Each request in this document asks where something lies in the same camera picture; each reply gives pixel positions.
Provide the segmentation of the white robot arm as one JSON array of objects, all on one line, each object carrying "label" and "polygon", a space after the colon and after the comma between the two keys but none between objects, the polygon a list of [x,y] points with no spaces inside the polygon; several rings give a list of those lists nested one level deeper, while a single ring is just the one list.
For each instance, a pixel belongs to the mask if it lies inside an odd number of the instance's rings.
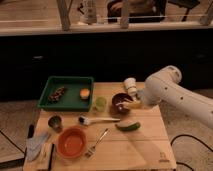
[{"label": "white robot arm", "polygon": [[154,107],[164,100],[213,129],[213,99],[179,86],[181,79],[181,71],[172,65],[151,74],[138,91],[142,105]]}]

